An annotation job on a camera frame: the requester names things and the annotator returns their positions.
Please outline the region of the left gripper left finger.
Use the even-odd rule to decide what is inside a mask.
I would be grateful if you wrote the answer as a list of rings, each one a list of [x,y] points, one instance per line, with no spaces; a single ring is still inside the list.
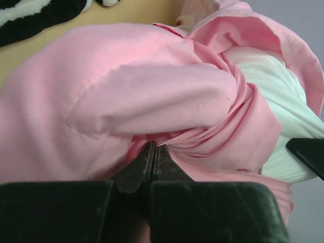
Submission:
[[[155,143],[145,145],[138,156],[111,179],[118,190],[110,226],[109,242],[139,242],[147,227],[148,192]]]

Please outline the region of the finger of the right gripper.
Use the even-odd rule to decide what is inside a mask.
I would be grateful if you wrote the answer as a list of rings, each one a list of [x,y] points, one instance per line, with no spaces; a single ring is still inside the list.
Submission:
[[[286,148],[323,180],[323,138],[293,138]]]

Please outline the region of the white pillow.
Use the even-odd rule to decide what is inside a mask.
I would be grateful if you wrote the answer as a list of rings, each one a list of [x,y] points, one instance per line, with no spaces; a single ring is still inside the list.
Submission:
[[[282,55],[252,47],[232,47],[225,55],[247,82],[257,86],[281,124],[276,147],[262,174],[289,183],[316,178],[286,144],[293,138],[323,138],[323,121],[308,107],[305,91]]]

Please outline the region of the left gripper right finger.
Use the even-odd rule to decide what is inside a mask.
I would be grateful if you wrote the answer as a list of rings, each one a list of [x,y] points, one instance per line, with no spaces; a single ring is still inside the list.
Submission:
[[[195,182],[172,160],[165,146],[154,158],[151,199],[152,242],[199,242],[199,199]]]

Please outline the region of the plain pink pillow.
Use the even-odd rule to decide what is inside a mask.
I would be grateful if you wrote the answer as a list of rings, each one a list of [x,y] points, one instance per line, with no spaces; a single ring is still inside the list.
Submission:
[[[108,179],[153,141],[195,181],[266,185],[287,222],[293,183],[262,174],[281,124],[232,47],[281,54],[320,116],[323,71],[297,34],[245,2],[188,1],[176,27],[77,27],[19,65],[1,88],[1,182]]]

